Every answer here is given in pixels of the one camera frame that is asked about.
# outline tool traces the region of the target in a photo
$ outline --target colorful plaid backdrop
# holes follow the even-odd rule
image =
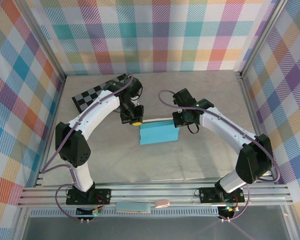
[[[0,240],[34,177],[62,83],[12,0],[0,0]]]
[[[249,47],[248,47],[247,51],[244,54],[242,62],[241,63],[237,62],[237,64],[240,64],[238,68],[234,67],[235,72],[241,72],[243,70],[243,68],[244,68],[244,66],[245,66],[245,64],[246,64],[246,62],[247,62],[247,60],[250,56],[250,53],[254,49],[262,30],[266,26],[267,20],[270,16],[272,10],[274,9],[277,1],[278,0],[271,0],[271,3],[268,5],[268,8],[267,8],[265,14],[263,15],[262,21],[261,21],[259,27],[257,28],[257,30],[255,31],[254,36],[253,36],[253,38],[252,38],[252,40],[249,44]]]
[[[76,75],[233,69],[270,1],[27,0]]]
[[[300,0],[288,2],[247,77],[300,219]]]

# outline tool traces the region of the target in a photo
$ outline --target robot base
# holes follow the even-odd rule
[[[219,219],[227,219],[229,218],[230,220],[235,216],[235,211],[229,211],[229,209],[227,209],[224,206],[218,206],[218,212],[219,212]]]
[[[80,191],[75,186],[67,192],[67,205],[108,205],[111,199],[111,189],[95,189],[95,184],[86,191]]]
[[[223,196],[220,197],[216,194],[216,188],[215,187],[201,187],[199,190],[199,197],[200,197],[200,203],[202,204],[210,204],[210,203],[225,203],[225,204],[235,204],[237,203],[244,203],[245,202],[245,196],[244,192],[237,188],[231,193],[223,192]]]

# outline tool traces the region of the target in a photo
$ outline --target metal rail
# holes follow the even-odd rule
[[[49,62],[52,64],[55,72],[61,78],[63,82],[66,81],[66,74],[64,73],[58,58],[52,51],[48,40],[45,37],[41,27],[38,25],[35,17],[33,16],[27,2],[25,0],[13,0],[17,8],[19,9],[20,13],[22,13],[23,18],[25,19],[26,23],[29,25],[31,32],[35,36],[35,39],[39,43],[40,47],[44,51],[46,57],[48,58]]]
[[[278,0],[276,5],[274,6],[271,15],[268,18],[264,29],[262,30],[262,33],[257,39],[256,44],[242,69],[241,76],[243,79],[246,78],[247,72],[249,71],[249,69],[251,69],[251,66],[255,63],[262,47],[264,46],[265,42],[268,40],[268,37],[272,32],[272,29],[275,27],[280,17],[280,14],[283,12],[288,2],[289,0]]]
[[[191,180],[153,181],[153,182],[130,182],[130,183],[105,183],[96,184],[96,188],[111,189],[110,204],[112,207],[116,202],[134,201],[153,203],[160,199],[169,199],[173,207],[186,206],[225,206],[225,203],[201,204],[200,199],[194,195],[198,188],[214,187],[218,179],[203,178]],[[256,182],[249,186],[251,190],[251,205],[286,205],[292,204],[288,187],[283,184]],[[19,201],[19,207],[56,207],[55,194],[57,187],[30,187],[25,188]],[[243,188],[245,198],[248,191]],[[66,188],[61,189],[57,197],[61,205],[66,205]]]

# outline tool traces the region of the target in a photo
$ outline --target black mount plate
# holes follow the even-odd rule
[[[219,219],[229,218],[232,219],[235,216],[235,211],[229,211],[224,206],[218,206]]]
[[[75,189],[71,188],[67,192],[65,204],[67,205],[108,205],[111,199],[111,189],[91,189],[89,196],[83,197],[78,194]]]
[[[238,203],[244,203],[245,202],[245,196],[243,195],[243,191],[240,188],[237,188],[234,190],[231,195],[232,197],[229,199],[226,199],[222,201],[217,195],[216,195],[216,188],[215,187],[201,187],[199,188],[199,196],[200,196],[200,203],[202,204],[210,204],[210,203],[236,203],[236,197],[238,198]]]

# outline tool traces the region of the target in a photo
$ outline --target cable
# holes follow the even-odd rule
[[[197,188],[196,190],[194,190],[194,193],[193,193],[193,195],[196,196],[197,198],[201,198],[200,196],[198,196],[198,195],[196,194],[196,191],[199,190],[199,189],[200,189],[200,188]]]
[[[105,199],[104,199],[102,196],[100,196],[100,195],[95,196],[95,198],[98,200],[99,207],[102,209],[102,208],[104,207],[104,205],[105,205]]]
[[[207,114],[211,114],[211,115],[219,118],[220,120],[224,121],[226,124],[228,124],[234,130],[236,130],[237,132],[239,132],[243,137],[247,138],[248,140],[250,140],[251,142],[253,142],[255,145],[257,145],[267,155],[267,157],[271,160],[272,165],[274,166],[275,172],[276,172],[276,178],[275,179],[273,179],[273,180],[267,180],[267,179],[259,178],[260,181],[267,182],[267,183],[276,183],[280,179],[281,174],[280,174],[280,170],[279,170],[279,167],[278,167],[277,163],[275,162],[273,156],[259,142],[257,142],[252,137],[246,135],[241,129],[239,129],[237,126],[235,126],[234,124],[232,124],[231,122],[229,122],[227,119],[225,119],[223,117],[220,117],[218,114],[216,114],[216,113],[214,113],[212,111],[209,111],[209,110],[203,109],[203,108],[199,108],[199,107],[192,107],[192,106],[175,106],[175,105],[172,105],[172,104],[169,104],[169,103],[165,102],[161,98],[161,94],[164,93],[164,92],[175,94],[173,91],[170,91],[170,90],[166,90],[166,89],[161,90],[159,92],[159,94],[158,94],[158,97],[159,97],[160,102],[162,102],[164,105],[166,105],[168,107],[171,107],[171,108],[174,108],[174,109],[197,110],[197,111],[202,111],[202,112],[207,113]]]
[[[233,195],[233,196],[234,196],[234,198],[235,198],[235,200],[236,200],[236,205],[235,205],[235,207],[238,207],[239,199],[238,199],[237,195]]]
[[[65,138],[63,139],[63,141],[61,142],[60,146],[57,148],[57,150],[55,151],[55,153],[52,155],[52,157],[49,159],[49,161],[44,165],[44,167],[42,168],[41,170],[41,173],[42,174],[45,174],[45,173],[48,173],[54,169],[57,169],[57,168],[62,168],[62,167],[65,167],[65,168],[68,168],[70,173],[71,173],[71,177],[72,177],[72,180],[73,180],[73,183],[66,183],[66,184],[63,184],[61,185],[55,192],[55,196],[54,196],[54,199],[55,199],[55,203],[56,205],[58,206],[58,208],[60,209],[60,211],[66,215],[67,217],[73,219],[73,220],[76,220],[76,221],[79,221],[82,223],[82,219],[79,220],[78,218],[74,217],[74,216],[71,216],[69,215],[60,205],[60,203],[58,202],[58,192],[60,191],[61,188],[63,187],[66,187],[66,186],[69,186],[69,187],[72,187],[74,186],[76,183],[77,183],[77,179],[76,179],[76,175],[74,173],[74,171],[72,170],[72,168],[67,165],[67,164],[60,164],[60,165],[57,165],[57,166],[53,166],[49,169],[47,169],[47,167],[51,164],[51,162],[55,159],[55,157],[57,156],[57,154],[60,152],[60,150],[63,148],[63,146],[65,145],[66,141],[68,140],[68,138],[70,137],[71,133],[76,129],[76,127],[80,124],[80,122],[84,119],[84,117],[92,110],[94,109],[96,106],[98,106],[99,104],[102,104],[102,102],[112,96],[115,96],[116,94],[122,92],[123,90],[125,90],[134,80],[134,75],[131,73],[129,75],[127,75],[127,78],[128,77],[131,77],[129,82],[123,86],[122,88],[120,88],[119,90],[115,91],[115,92],[112,92],[110,93],[109,95],[101,98],[99,101],[96,101],[94,102],[92,105],[89,106],[89,108],[84,111],[82,113],[82,115],[79,117],[78,121],[74,124],[74,126],[70,129],[70,131],[68,132],[68,134],[65,136]]]
[[[123,112],[121,111],[116,111],[116,110],[113,110],[114,113],[117,113],[117,114],[122,114],[123,116],[129,118],[129,116],[127,116],[126,114],[124,114]]]
[[[248,185],[246,185],[245,187],[248,189],[248,199],[247,199],[247,201],[246,201],[246,204],[245,204],[245,206],[243,207],[242,211],[241,211],[237,216],[234,216],[234,217],[230,218],[230,220],[235,220],[235,219],[237,219],[238,217],[240,217],[240,216],[245,212],[245,210],[247,209],[247,207],[248,207],[248,205],[249,205],[249,203],[250,203],[250,198],[251,198],[250,188],[249,188]]]
[[[141,97],[141,94],[142,94],[143,90],[144,90],[144,87],[141,86],[141,92],[137,94],[138,98],[133,99],[133,101],[136,101],[136,100],[138,100]]]
[[[70,197],[70,195],[69,195],[69,189],[72,189],[72,187],[67,187],[67,189],[65,190],[65,195],[67,197]]]
[[[187,125],[187,128],[188,128],[189,132],[192,133],[192,134],[197,134],[197,133],[199,132],[199,130],[200,130],[199,125],[196,124],[196,123],[195,123],[195,125],[196,125],[196,132],[193,132],[193,131],[190,129],[190,127],[189,127],[190,125]]]

